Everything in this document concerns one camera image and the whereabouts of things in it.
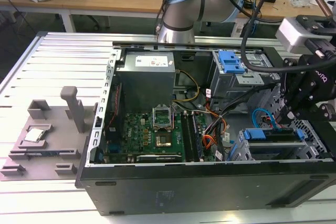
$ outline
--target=wooden table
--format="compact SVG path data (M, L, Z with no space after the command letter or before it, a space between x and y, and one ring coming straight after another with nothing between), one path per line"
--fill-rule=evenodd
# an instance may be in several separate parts
M30 0L11 0L21 12L60 14L67 32L75 32L71 15L98 15L122 17L154 18L162 0L50 0L34 3ZM8 0L0 0L0 10L14 11ZM264 3L261 12L264 18L283 18L288 16L323 15L318 6L294 8L289 0ZM246 17L239 14L237 24L244 24Z

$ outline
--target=gray power supply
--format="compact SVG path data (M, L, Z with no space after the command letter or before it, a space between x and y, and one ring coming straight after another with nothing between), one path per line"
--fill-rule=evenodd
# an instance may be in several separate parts
M117 75L124 87L126 113L151 112L158 105L171 104L175 77L172 52L129 52Z

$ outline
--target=motherboard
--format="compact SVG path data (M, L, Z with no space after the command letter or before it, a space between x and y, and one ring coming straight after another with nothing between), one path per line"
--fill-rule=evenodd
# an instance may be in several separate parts
M151 163L211 161L211 152L202 146L202 132L207 127L201 113L128 113L125 115L122 140L110 140L106 163Z

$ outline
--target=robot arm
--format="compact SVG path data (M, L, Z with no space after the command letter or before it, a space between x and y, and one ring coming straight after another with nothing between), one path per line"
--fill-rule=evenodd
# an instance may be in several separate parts
M243 0L235 1L243 5ZM194 43L195 21L229 22L236 18L238 12L229 0L168 0L158 42Z
M299 60L285 59L283 65L304 66L321 63L336 57L334 38L336 22L332 17L303 16L285 18L277 38L289 52L303 54ZM313 71L283 73L281 77L282 109L277 113L279 123L292 119L336 121L334 107L316 103L336 98L335 65Z

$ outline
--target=white label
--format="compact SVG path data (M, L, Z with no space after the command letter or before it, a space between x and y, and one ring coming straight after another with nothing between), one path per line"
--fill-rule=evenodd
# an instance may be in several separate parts
M216 151L215 156L216 156L220 161L223 161L223 155L222 155L222 153L220 153L219 151Z
M211 98L211 89L206 89L205 90L205 95L206 95L206 97Z
M223 141L225 142L230 142L230 133L224 133Z
M142 56L135 58L136 67L168 67L167 56Z

